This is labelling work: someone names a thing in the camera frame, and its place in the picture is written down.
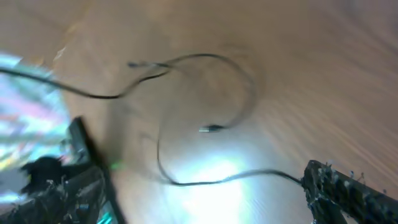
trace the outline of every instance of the wire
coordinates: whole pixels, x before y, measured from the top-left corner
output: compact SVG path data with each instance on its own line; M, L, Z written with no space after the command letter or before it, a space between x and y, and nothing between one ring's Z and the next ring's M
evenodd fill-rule
M256 102L256 92L255 92L255 85L253 80L251 79L250 75L247 74L236 62L233 60L229 59L228 57L217 55L217 54L190 54L190 55L184 55L181 57L177 57L172 60L168 60L164 63L128 63L128 65L132 68L136 67L150 67L148 72L144 73L143 75L140 76L137 80L134 80L130 85L128 85L122 92L120 92L117 95L111 95L111 96L106 96L106 95L95 95L88 93L83 90L79 90L75 87L56 82L53 80L49 80L46 78L41 78L37 77L28 73L24 72L18 72L9 68L0 68L0 73L14 76L14 77L22 77L22 78L28 78L31 80L35 80L37 82L45 83L48 85L52 85L54 87L57 87L59 89L63 89L66 91L69 91L71 93L88 97L88 98L94 98L94 99L101 99L101 100L112 100L112 99L117 99L117 98L122 98L126 96L128 93L130 93L135 87L137 87L140 83L144 81L148 81L154 78L159 78L162 77L169 72L171 72L172 69L174 69L174 65L188 59L193 59L193 58L199 58L199 57L211 57L211 58L216 58L225 64L229 65L233 70L237 72L237 74L241 75L242 78L244 78L247 81L246 85L246 90L248 92L248 98L245 101L245 104L242 108L242 110L237 114L236 117L234 117L230 122L228 122L226 125L220 126L217 124L211 124L209 126L206 126L208 132L215 132L215 131L221 131L222 129L229 129L232 127L235 127L238 125L245 116L247 116L249 113L254 108L255 102ZM159 68L167 68L165 72L159 73L157 75L149 75L154 73L157 69ZM164 178L166 178L167 184L174 185L174 186L179 186L179 187L187 187L187 186L195 186L195 185L213 185L213 184L222 184L225 182L230 182L233 180L237 179L242 179L246 177L252 177L255 175L277 175L280 177L283 177L285 179L291 180L295 182L296 184L301 185L301 181L295 177L292 177L291 175L286 174L285 172L279 171L279 170L274 170L274 169L256 169L256 170L249 170L245 172L238 173L236 175L231 175L225 179L222 180L216 180L216 181L204 181L204 182L186 182L186 183L181 183L173 178L171 178L168 173L165 171L161 161L160 161L160 134L161 134L161 128L162 125L160 125L159 128L159 137L157 141L157 166L159 168L160 173Z
M167 179L167 183L170 185L175 185L175 186L179 186L179 187L189 187L189 186L197 186L197 185L213 185L213 184L222 184L222 183L227 183L227 182L231 182L233 180L238 180L238 179L242 179L242 178L246 178L246 177L252 177L252 176L256 176L256 175L277 175L283 178L286 178L288 180L291 180L293 182L295 182L296 184L301 185L301 181L295 177L292 177L289 174L286 174L285 172L279 171L279 170L275 170L275 169L254 169L254 170L248 170L248 171L244 171L244 172L240 172L238 174L235 175L231 175L229 177L226 177L224 179L221 180L216 180L216 181L201 181L201 182L186 182L186 183L181 183L178 182L176 180L174 180L173 178L171 178L171 176L168 175L168 173L165 171L165 169L163 168L163 165L160 161L160 141L157 141L157 167L159 168L160 173L162 174L163 177L165 177Z
M53 81L53 80L49 80L47 78L42 78L42 77L37 77L28 73L24 73L24 72L19 72L10 68L1 68L0 67L0 73L6 74L6 75L10 75L10 76L15 76L15 77L22 77L22 78L28 78L31 80L35 80L41 83L45 83L54 87L57 87L59 89L62 90L66 90L69 91L71 93L80 95L80 96L84 96L87 98L94 98L94 99L100 99L100 100L113 100L113 99L118 99L118 98L122 98L124 96L126 96L130 91L132 91L136 86L138 86L138 84L147 81L147 80L151 80L154 78L159 78L162 77L166 74L169 73L170 71L170 66L166 65L166 64L162 64L162 63L151 63L151 64L145 64L145 65L135 65L134 67L149 67L149 66L156 66L156 67L167 67L168 70L166 72L162 72L158 75L151 75L151 76L147 76L147 77L143 77L137 80L134 80L129 86L127 86L122 92L120 92L117 95L111 95L111 96L105 96L105 95L95 95L95 94L91 94L88 93L86 91L83 90L79 90L75 87L57 82L57 81Z

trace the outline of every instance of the black cable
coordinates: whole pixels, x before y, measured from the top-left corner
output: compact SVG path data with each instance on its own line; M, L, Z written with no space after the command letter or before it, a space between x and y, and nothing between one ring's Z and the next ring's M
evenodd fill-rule
M174 180L173 178L171 178L171 176L169 176L168 173L163 168L163 165L160 161L160 144L159 143L160 143L160 138L158 138L157 147L156 147L157 167L159 168L159 171L162 174L162 176L167 179L167 181L168 181L167 184L170 184L170 185L179 186L179 187L189 187L189 186L197 186L197 185L222 184L222 183L231 182L233 180L238 180L238 179L242 179L242 178L246 178L246 177L252 177L252 176L256 176L256 175L277 175L277 176L286 178L288 180L291 180L291 181L295 182L296 184L301 185L301 181L299 179L292 177L291 175L286 174L285 172L282 172L279 170L274 170L274 169L248 170L248 171L240 172L238 174L231 175L229 177L226 177L221 180L216 180L216 181L200 181L200 182L181 183L181 182L178 182L178 181Z
M84 97L88 97L88 98L95 98L95 99L101 99L101 100L111 100L111 99L117 99L117 98L122 98L124 96L126 96L129 92L131 92L136 86L138 86L138 84L147 81L147 80L151 80L154 78L159 78L162 77L166 74L168 74L171 69L174 68L174 65L176 63L179 63L183 60L188 60L188 59L193 59L193 58L198 58L198 57L212 57L212 58L217 58L219 60L221 60L222 62L226 63L227 65L229 65L231 68L233 68L235 71L237 71L238 74L240 74L243 78L246 79L246 81L248 82L248 86L247 86L247 91L248 91L248 100L246 100L243 109L239 112L239 114L232 119L228 124L226 125L217 125L217 124L211 124L209 126L207 126L207 131L208 132L216 132L216 131L221 131L222 129L228 129L228 128L232 128L236 125L238 125L242 119L249 114L253 108L254 108L254 104L255 104L255 100L256 100L256 92L255 87L254 87L254 82L252 81L251 77L234 61L232 61L231 59L229 59L228 57L224 57L221 55L217 55L217 54L191 54L191 55L184 55L181 57L177 57L175 59L172 60L168 60L164 63L129 63L128 65L130 67L152 67L152 70L149 70L147 73L145 74L151 74L152 72L154 72L155 69L158 69L159 67L163 67L163 68L167 68L166 72L162 72L158 75L145 75L143 74L141 76L141 78L134 80L129 86L127 86L120 94L117 95L113 95L113 96L104 96L104 95L94 95L91 93L87 93L83 90L79 90L77 88L74 88L72 86L60 83L60 82L56 82L56 81L52 81L46 78L41 78L41 77L37 77L34 75L30 75L28 73L24 73L24 72L18 72L9 68L0 68L0 73L2 74L6 74L6 75L10 75L10 76L15 76L15 77L22 77L22 78L28 78L31 80L35 80L37 82L42 82L42 83L46 83L48 85L52 85L54 87L75 93L77 95L80 96L84 96ZM181 183L178 182L176 180L174 180L173 178L171 178L168 173L166 173L165 169L163 168L163 165L160 161L160 130L159 130L159 138L157 141L157 165L159 168L160 173L167 179L167 183L170 185L175 185L175 186L180 186L180 187L186 187L186 186L195 186L195 185L212 185L212 184L222 184L225 182L230 182L233 180L237 180L237 179L242 179L245 177L251 177L251 176L255 176L255 175L278 175L280 177L286 178L288 180L291 180L299 185L301 185L301 181L295 177L292 177L291 175L286 174L285 172L279 171L279 170L274 170L274 169L256 169L256 170L249 170L249 171L245 171L245 172L241 172L238 173L236 175L231 175L225 179L222 180L216 180L216 181L204 181L204 182L187 182L187 183Z
M77 95L80 95L80 96L84 96L84 97L87 97L87 98L94 98L94 99L100 99L100 100L113 100L113 99L118 99L118 98L122 98L122 97L126 96L130 91L133 90L134 87L138 86L138 84L140 84L140 83L142 83L144 81L151 80L153 78L159 78L159 77L162 77L162 76L168 74L169 71L170 71L170 68L171 68L169 65L165 65L165 64L162 64L162 63L150 63L150 64L145 64L145 65L135 65L134 67L150 67L150 66L153 66L153 65L156 66L156 67L167 67L168 70L166 72L162 72L162 73L160 73L158 75L151 75L151 76L147 76L147 77L144 77L144 78L140 78L140 79L134 80L121 93L119 93L117 95L112 95L112 96L91 94L91 93L88 93L86 91L79 90L79 89L77 89L75 87L72 87L72 86L57 82L57 81L49 80L47 78L37 77L37 76L31 75L31 74L20 72L20 71L16 71L16 70L13 70L13 69L10 69L10 68L1 68L0 67L0 73L6 74L6 75L10 75L10 76L22 77L22 78L28 78L28 79L31 79L31 80L35 80L35 81L38 81L38 82L41 82L41 83L45 83L45 84L57 87L59 89L63 89L63 90L69 91L71 93L74 93L74 94L77 94Z

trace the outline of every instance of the cable end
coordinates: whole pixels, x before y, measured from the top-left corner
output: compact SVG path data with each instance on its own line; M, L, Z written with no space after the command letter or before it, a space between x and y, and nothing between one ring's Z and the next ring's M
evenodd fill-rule
M128 65L128 67L130 67L130 68L139 67L139 64L136 63L136 62L128 62L127 65Z
M217 124L211 124L208 126L201 127L199 129L199 132L215 133L215 132L220 132L222 129L225 129L225 127Z

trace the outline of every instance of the black plastic part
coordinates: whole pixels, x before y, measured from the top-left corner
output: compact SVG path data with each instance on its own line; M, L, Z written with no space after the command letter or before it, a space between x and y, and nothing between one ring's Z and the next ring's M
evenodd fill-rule
M2 224L69 224L76 213L76 204L91 208L77 219L80 223L94 224L98 220L98 207L104 196L103 172L91 166L62 185L52 185L32 199L16 205L0 215Z
M204 126L201 128L201 132L209 132L209 133L214 133L214 132L219 132L221 130L225 129L224 126L218 125L218 124L211 124L208 126Z
M90 161L98 166L105 178L105 187L106 187L106 199L110 202L115 218L118 221L118 224L125 224L126 220L123 216L123 213L117 203L116 200L116 190L114 185L111 182L111 176L109 173L109 169L106 166L105 161L102 159L98 151L96 150L94 142L89 137L82 117L75 118L69 126L69 131L72 136L72 146L75 150L78 150L79 153L88 153L88 157Z
M331 166L310 161L302 178L308 207L317 223L398 223L398 201L348 177Z

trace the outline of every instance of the cable plug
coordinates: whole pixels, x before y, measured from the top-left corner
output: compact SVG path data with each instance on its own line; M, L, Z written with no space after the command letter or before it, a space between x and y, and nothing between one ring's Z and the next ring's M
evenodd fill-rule
M225 127L218 124L211 124L200 128L199 132L215 133L221 131L222 129L225 129Z
M127 65L130 68L137 68L137 67L148 66L148 62L128 62Z

